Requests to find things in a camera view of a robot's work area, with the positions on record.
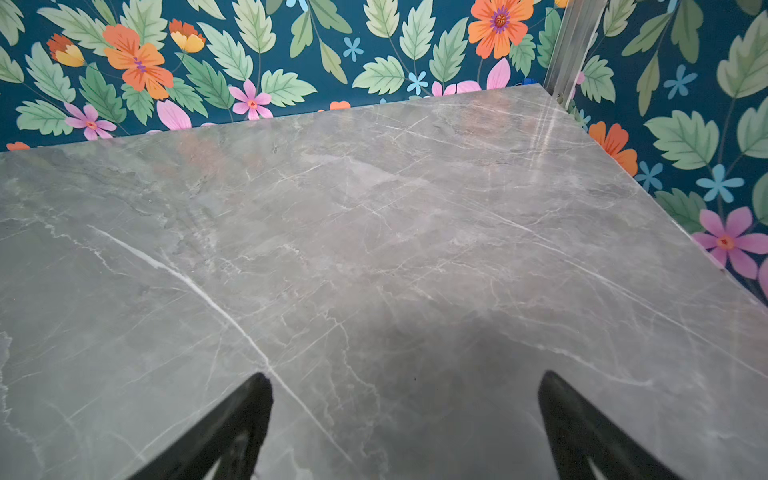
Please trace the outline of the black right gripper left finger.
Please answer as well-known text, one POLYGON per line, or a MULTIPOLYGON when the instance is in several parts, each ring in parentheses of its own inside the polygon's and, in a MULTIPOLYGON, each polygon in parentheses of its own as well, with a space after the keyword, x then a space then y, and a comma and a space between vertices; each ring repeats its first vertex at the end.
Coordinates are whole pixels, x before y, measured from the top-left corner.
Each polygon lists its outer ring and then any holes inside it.
POLYGON ((132 478, 252 478, 273 402, 270 380, 262 373, 250 376, 132 478))

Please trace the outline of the aluminium frame post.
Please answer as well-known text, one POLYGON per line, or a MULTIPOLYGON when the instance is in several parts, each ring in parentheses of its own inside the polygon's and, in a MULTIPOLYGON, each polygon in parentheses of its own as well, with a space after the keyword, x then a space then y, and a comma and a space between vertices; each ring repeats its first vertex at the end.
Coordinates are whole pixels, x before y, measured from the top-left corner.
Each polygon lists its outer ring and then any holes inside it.
POLYGON ((543 83, 545 90, 565 110, 569 109, 576 77, 606 5, 606 0, 575 0, 565 9, 543 83))

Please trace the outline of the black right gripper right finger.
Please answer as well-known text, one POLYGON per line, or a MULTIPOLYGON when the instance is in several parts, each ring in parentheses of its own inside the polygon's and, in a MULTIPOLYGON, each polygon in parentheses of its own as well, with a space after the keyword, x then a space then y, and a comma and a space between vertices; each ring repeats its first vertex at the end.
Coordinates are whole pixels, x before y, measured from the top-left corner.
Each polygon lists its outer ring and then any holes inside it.
POLYGON ((537 392, 560 479, 677 479, 679 477, 556 372, 537 392))

